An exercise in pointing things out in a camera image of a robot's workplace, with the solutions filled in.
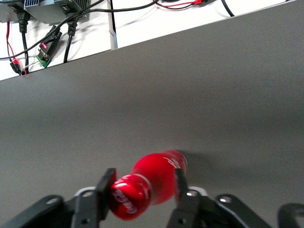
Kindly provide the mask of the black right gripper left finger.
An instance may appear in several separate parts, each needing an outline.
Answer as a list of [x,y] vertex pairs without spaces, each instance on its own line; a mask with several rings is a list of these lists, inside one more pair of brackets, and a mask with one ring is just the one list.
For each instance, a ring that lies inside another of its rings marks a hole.
[[116,169],[109,168],[94,187],[80,189],[76,195],[72,228],[98,228],[109,211],[110,187],[116,181]]

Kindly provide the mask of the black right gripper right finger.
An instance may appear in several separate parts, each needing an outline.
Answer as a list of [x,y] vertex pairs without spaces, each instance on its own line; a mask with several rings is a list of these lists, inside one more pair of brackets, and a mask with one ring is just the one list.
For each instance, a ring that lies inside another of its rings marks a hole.
[[207,196],[205,189],[188,186],[184,171],[175,169],[175,201],[173,210],[167,223],[168,228],[206,228],[206,222],[200,218],[200,200]]

